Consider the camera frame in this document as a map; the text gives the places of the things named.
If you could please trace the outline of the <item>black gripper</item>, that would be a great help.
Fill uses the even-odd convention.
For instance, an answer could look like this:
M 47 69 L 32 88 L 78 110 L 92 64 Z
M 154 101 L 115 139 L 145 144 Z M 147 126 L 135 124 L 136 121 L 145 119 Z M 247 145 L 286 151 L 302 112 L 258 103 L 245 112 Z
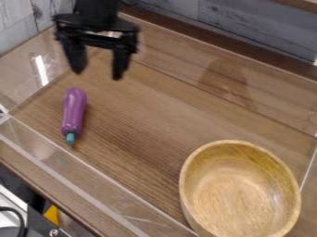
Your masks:
M 120 0 L 76 0 L 72 13 L 56 14 L 56 39 L 62 44 L 72 72 L 88 65 L 86 46 L 112 49 L 112 79 L 122 79 L 131 52 L 138 51 L 140 28 L 119 18 Z

